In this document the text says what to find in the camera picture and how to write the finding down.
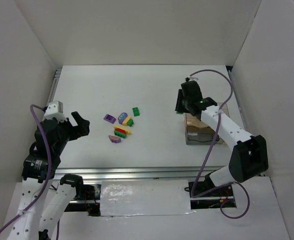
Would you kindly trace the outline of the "red curved lego brick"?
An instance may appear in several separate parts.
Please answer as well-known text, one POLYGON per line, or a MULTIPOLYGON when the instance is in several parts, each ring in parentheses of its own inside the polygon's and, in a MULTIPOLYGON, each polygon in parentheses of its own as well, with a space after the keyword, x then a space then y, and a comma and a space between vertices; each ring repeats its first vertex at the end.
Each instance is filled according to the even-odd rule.
POLYGON ((116 132, 122 133, 122 134, 126 134, 127 132, 121 128, 115 128, 114 129, 116 132))

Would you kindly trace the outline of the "long yellow lego plate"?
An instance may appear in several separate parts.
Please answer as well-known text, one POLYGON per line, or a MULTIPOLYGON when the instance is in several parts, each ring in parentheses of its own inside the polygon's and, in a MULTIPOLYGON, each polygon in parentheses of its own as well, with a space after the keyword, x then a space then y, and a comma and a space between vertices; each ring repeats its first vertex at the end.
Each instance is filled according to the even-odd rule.
POLYGON ((129 129, 126 129, 126 128, 121 127, 121 126, 114 125, 113 128, 114 128, 115 131, 126 134, 126 135, 131 135, 132 134, 132 132, 129 129))

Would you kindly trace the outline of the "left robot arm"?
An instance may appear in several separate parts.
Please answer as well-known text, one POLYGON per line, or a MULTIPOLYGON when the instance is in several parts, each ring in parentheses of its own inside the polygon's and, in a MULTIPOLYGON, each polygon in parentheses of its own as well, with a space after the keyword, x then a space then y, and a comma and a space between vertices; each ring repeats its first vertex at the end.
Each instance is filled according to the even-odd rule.
POLYGON ((90 132, 88 120, 76 111, 71 115, 76 121, 75 126, 69 119, 59 122, 57 117, 36 122, 35 141, 23 162, 22 193, 9 240, 50 240, 69 201, 82 191, 82 177, 66 174, 51 202, 45 206, 65 146, 90 132))

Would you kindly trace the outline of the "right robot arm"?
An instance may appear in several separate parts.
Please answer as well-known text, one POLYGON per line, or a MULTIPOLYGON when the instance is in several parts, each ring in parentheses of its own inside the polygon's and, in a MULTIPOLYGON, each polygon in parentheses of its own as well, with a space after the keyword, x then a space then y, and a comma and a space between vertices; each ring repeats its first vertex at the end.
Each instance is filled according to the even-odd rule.
POLYGON ((208 125, 214 130, 213 140, 221 138, 231 150, 228 165, 205 176, 203 184, 206 191, 233 182, 243 183, 268 170, 265 138, 242 129, 222 111, 222 105, 210 97, 203 98, 196 81, 181 84, 175 110, 191 114, 208 125))

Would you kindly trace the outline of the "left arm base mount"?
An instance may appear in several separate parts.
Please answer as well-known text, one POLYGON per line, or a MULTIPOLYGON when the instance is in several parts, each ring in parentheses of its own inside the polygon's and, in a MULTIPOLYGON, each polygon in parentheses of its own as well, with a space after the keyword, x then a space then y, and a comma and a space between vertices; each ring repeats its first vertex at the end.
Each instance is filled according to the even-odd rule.
POLYGON ((65 212, 86 212, 91 217, 99 217, 100 185, 87 185, 81 196, 76 196, 67 205, 65 212))

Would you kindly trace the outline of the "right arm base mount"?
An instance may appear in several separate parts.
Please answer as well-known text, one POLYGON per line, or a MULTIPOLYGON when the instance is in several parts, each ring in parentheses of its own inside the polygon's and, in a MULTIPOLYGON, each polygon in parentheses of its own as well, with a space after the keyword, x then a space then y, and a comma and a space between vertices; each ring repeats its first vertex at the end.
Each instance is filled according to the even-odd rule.
POLYGON ((196 198, 190 198, 190 207, 192 210, 199 209, 219 209, 221 204, 223 208, 235 208, 234 192, 231 185, 216 189, 205 195, 196 198))

